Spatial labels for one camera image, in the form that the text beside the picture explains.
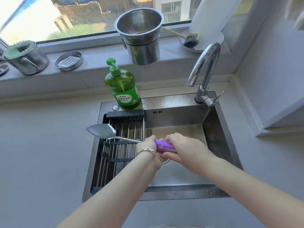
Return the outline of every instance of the brush bristles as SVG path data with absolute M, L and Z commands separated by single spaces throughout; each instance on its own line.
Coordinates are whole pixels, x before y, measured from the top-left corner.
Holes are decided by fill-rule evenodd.
M 197 46 L 199 44 L 198 40 L 194 36 L 186 37 L 184 46 L 192 49 L 193 47 Z

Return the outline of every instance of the person's arm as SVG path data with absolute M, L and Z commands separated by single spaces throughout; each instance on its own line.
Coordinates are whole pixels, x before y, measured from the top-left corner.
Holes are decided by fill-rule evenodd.
M 136 146 L 156 150 L 155 136 Z M 152 181 L 160 159 L 143 151 L 105 187 L 64 219 L 57 228 L 119 228 Z
M 163 153 L 187 169 L 204 175 L 245 206 L 268 228 L 304 227 L 304 202 L 216 157 L 197 139 L 166 137 L 178 152 Z

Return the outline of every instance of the green pump bottle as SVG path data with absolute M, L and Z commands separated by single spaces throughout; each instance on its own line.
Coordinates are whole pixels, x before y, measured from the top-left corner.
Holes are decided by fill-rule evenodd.
M 105 84 L 112 92 L 118 105 L 125 110 L 137 109 L 142 105 L 135 79 L 131 72 L 120 70 L 114 58 L 107 59 L 110 72 L 105 77 Z

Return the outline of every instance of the woman's right hand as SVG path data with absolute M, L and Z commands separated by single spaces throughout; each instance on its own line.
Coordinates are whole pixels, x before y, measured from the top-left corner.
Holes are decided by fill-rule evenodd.
M 198 139 L 175 133 L 167 135 L 165 140 L 174 145 L 178 154 L 165 152 L 162 157 L 176 161 L 196 174 L 206 175 L 213 161 L 219 159 Z

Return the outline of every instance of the paper towel roll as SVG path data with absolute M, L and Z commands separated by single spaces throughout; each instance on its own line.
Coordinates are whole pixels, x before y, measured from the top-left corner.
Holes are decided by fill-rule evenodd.
M 199 47 L 217 42 L 221 30 L 242 0 L 202 0 L 189 27 L 189 33 L 197 33 Z

